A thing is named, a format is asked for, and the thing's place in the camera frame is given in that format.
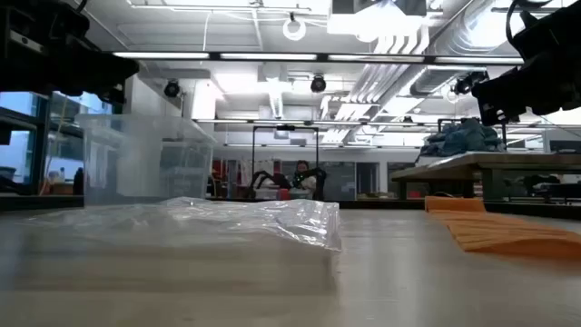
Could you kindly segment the long ceiling light bar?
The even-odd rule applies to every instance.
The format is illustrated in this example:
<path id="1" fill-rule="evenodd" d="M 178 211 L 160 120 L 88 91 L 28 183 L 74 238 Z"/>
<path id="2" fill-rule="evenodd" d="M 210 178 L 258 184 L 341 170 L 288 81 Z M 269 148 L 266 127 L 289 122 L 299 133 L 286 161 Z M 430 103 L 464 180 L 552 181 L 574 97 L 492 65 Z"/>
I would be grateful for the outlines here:
<path id="1" fill-rule="evenodd" d="M 113 52 L 114 55 L 148 61 L 320 62 L 345 64 L 521 65 L 514 56 L 450 56 L 431 54 L 309 54 L 243 52 Z"/>

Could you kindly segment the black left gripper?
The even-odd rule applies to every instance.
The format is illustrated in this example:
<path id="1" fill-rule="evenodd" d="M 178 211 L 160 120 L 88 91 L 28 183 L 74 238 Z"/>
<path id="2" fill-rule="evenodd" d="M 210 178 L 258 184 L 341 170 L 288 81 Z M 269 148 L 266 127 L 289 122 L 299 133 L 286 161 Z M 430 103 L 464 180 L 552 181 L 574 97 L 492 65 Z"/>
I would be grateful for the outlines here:
<path id="1" fill-rule="evenodd" d="M 62 82 L 57 76 L 61 55 L 76 48 L 96 51 L 86 37 L 90 23 L 83 14 L 90 2 L 0 0 L 0 92 L 50 94 Z M 97 64 L 96 94 L 124 104 L 125 81 L 139 72 L 139 64 L 114 54 L 99 54 Z"/>

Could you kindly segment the clear plastic bag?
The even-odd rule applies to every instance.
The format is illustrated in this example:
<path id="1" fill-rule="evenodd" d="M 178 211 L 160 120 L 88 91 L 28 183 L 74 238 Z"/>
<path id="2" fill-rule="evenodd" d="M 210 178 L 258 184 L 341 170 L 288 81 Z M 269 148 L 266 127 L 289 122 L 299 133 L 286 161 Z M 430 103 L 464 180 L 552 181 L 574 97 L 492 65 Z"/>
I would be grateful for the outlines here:
<path id="1" fill-rule="evenodd" d="M 33 213 L 0 224 L 14 287 L 319 294 L 336 287 L 340 208 L 180 197 Z"/>

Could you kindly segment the clear plastic container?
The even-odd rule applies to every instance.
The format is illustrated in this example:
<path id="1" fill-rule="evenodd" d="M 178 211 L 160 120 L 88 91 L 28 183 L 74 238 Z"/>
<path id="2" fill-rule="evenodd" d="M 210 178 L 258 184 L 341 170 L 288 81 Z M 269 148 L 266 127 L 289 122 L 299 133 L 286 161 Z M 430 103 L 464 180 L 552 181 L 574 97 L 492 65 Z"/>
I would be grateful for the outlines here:
<path id="1" fill-rule="evenodd" d="M 86 206 L 203 198 L 216 141 L 194 121 L 143 114 L 78 114 Z"/>

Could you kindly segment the orange bandage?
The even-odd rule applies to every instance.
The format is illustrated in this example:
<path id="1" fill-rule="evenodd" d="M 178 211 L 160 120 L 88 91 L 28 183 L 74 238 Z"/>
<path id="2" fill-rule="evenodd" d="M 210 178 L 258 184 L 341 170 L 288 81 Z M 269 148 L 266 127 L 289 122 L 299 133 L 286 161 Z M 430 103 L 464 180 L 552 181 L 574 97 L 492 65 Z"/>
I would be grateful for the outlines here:
<path id="1" fill-rule="evenodd" d="M 424 204 L 465 252 L 581 262 L 581 234 L 490 213 L 475 198 L 428 196 Z"/>

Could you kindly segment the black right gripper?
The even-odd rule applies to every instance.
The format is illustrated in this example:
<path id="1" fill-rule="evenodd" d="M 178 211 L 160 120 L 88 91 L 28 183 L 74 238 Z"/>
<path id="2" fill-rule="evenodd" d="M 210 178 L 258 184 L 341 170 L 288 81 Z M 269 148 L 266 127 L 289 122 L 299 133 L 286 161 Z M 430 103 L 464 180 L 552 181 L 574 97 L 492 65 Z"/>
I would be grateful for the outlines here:
<path id="1" fill-rule="evenodd" d="M 581 107 L 581 2 L 536 18 L 544 2 L 520 2 L 525 28 L 516 34 L 516 48 L 525 60 L 527 106 L 536 115 Z M 471 94 L 478 101 L 485 126 L 517 123 L 523 106 L 512 98 L 511 68 L 494 79 L 478 81 Z"/>

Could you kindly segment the blue cloth pile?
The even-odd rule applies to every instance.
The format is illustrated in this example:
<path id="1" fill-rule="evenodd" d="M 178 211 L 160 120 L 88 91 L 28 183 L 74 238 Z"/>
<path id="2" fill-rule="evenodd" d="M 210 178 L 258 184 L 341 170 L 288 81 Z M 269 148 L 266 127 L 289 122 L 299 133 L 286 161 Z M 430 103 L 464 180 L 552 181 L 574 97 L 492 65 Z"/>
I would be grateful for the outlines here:
<path id="1" fill-rule="evenodd" d="M 440 132 L 431 134 L 421 147 L 420 156 L 450 157 L 468 152 L 504 153 L 506 145 L 497 131 L 476 118 L 446 124 Z"/>

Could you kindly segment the grey metal workbench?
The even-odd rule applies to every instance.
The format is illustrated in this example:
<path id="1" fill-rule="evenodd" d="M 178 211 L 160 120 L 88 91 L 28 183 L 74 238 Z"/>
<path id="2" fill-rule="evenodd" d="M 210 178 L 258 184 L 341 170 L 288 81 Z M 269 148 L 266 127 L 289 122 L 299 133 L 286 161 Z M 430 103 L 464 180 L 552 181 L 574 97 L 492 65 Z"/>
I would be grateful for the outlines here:
<path id="1" fill-rule="evenodd" d="M 482 184 L 485 201 L 503 198 L 497 185 L 504 172 L 544 172 L 581 174 L 581 154 L 512 154 L 512 153 L 465 153 L 391 174 L 391 180 L 399 184 L 401 200 L 407 198 L 408 183 L 462 183 L 463 195 L 471 197 L 474 182 Z"/>

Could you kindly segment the person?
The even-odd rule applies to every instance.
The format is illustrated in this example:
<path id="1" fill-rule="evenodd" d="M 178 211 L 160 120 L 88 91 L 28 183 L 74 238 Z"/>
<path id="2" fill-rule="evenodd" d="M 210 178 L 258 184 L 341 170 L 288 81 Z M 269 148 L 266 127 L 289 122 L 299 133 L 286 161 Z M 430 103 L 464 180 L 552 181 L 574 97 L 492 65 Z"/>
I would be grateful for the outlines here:
<path id="1" fill-rule="evenodd" d="M 306 191 L 312 199 L 317 190 L 317 177 L 310 173 L 307 161 L 299 160 L 292 178 L 292 186 L 296 189 Z"/>

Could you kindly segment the black tubular rig frame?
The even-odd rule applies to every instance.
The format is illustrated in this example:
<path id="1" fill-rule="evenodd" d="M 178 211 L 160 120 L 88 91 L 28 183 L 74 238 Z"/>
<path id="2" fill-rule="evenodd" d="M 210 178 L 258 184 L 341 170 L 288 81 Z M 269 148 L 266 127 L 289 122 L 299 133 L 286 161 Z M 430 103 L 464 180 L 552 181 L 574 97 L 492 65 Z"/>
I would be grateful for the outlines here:
<path id="1" fill-rule="evenodd" d="M 248 186 L 247 194 L 252 195 L 255 188 L 255 181 L 259 177 L 260 173 L 255 172 L 255 148 L 256 148 L 256 132 L 260 129 L 275 129 L 277 132 L 292 132 L 296 130 L 311 130 L 315 133 L 315 169 L 319 168 L 320 163 L 320 128 L 313 127 L 312 123 L 307 122 L 307 126 L 296 126 L 293 124 L 282 124 L 280 121 L 274 121 L 274 125 L 257 125 L 257 121 L 255 121 L 255 125 L 252 127 L 252 134 L 251 134 L 251 181 Z"/>

